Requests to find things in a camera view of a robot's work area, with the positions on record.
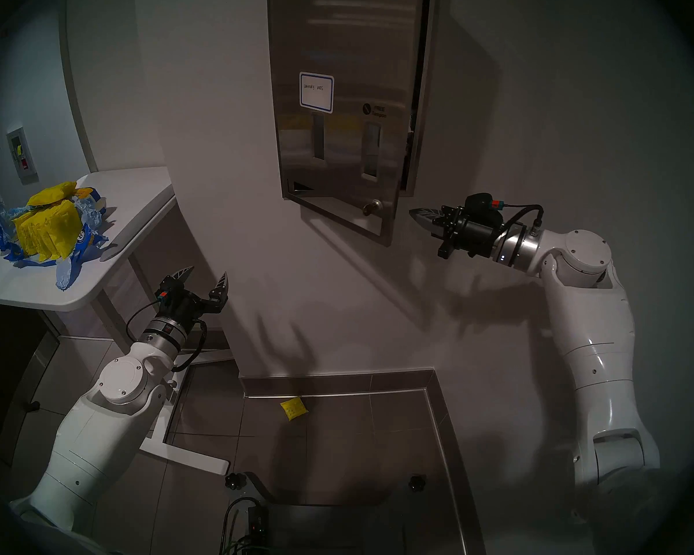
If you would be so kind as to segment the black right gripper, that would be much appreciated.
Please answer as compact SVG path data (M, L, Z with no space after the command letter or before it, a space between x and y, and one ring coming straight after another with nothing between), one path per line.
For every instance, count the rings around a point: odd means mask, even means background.
M489 258L504 224L501 212L487 206L422 207L408 212L420 226L441 238L437 255L443 259L455 250L466 251L470 257Z

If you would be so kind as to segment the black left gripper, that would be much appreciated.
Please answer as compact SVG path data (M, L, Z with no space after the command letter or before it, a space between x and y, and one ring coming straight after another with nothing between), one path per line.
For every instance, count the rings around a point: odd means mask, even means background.
M159 308L157 320L171 320L181 329L191 329L202 315L222 312L228 301L228 275L223 273L207 299L185 289L194 266L185 267L171 275L172 279L163 279L156 292Z

